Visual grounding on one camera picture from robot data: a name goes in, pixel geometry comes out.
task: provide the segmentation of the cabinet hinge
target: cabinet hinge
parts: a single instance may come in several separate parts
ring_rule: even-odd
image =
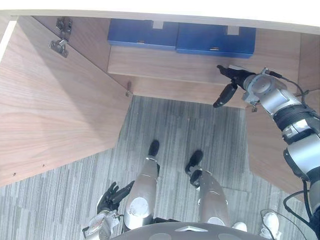
[[[59,37],[61,40],[52,40],[49,48],[66,58],[69,53],[66,45],[72,31],[72,20],[68,17],[60,17],[57,19],[55,27],[60,31]]]

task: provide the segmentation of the shoe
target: shoe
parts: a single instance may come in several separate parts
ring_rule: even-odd
[[[279,232],[279,219],[277,215],[274,212],[268,212],[264,215],[263,222],[264,225],[270,229],[274,239],[279,240],[281,232]],[[262,225],[260,236],[266,239],[272,239],[270,232],[264,225]]]
[[[150,144],[148,155],[152,157],[157,156],[159,147],[160,147],[159,141],[153,140],[152,143]]]
[[[185,173],[190,176],[191,175],[190,167],[199,165],[203,156],[204,156],[204,153],[201,150],[195,151],[190,157],[188,164],[185,166],[185,169],[184,169]]]
[[[247,225],[242,221],[238,221],[235,224],[233,224],[232,228],[233,229],[238,229],[238,230],[241,230],[241,231],[244,231],[244,232],[248,232]]]

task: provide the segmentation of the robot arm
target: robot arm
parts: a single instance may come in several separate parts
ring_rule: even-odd
[[[310,182],[309,199],[312,211],[312,222],[319,234],[320,214],[320,118],[307,106],[302,96],[299,101],[287,86],[279,81],[284,79],[280,74],[264,68],[255,74],[245,69],[224,68],[217,66],[220,73],[231,79],[231,83],[213,104],[215,108],[223,106],[236,90],[230,85],[238,85],[246,92],[242,100],[255,106],[258,102],[282,131],[282,138],[288,144],[283,156],[293,173]]]

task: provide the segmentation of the wooden cabinet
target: wooden cabinet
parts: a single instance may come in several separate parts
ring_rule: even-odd
[[[131,96],[31,16],[18,18],[0,62],[0,186],[112,148]]]
[[[37,16],[20,16],[8,45],[0,44],[0,186],[112,148],[131,101],[128,86],[134,95],[212,104],[229,83],[216,65],[268,67],[315,90],[309,99],[319,106],[320,27],[103,9],[5,11]],[[59,39],[57,17],[41,14],[73,16],[67,58],[48,48]],[[243,59],[110,46],[105,17],[258,27],[255,52]],[[8,20],[0,16],[0,36]],[[242,94],[227,106],[245,109]],[[276,125],[262,110],[246,111],[252,172],[288,193],[300,190]]]

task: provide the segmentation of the white sneaker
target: white sneaker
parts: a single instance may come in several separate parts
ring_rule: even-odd
[[[279,232],[279,219],[277,215],[274,212],[268,212],[267,214],[264,215],[263,222],[270,229],[274,239],[279,240],[281,232]],[[262,225],[260,236],[266,239],[272,239],[270,232],[263,225]]]
[[[241,231],[244,231],[244,232],[248,232],[247,225],[242,221],[238,221],[235,224],[233,224],[232,228],[233,229],[238,229],[238,230],[241,230]]]

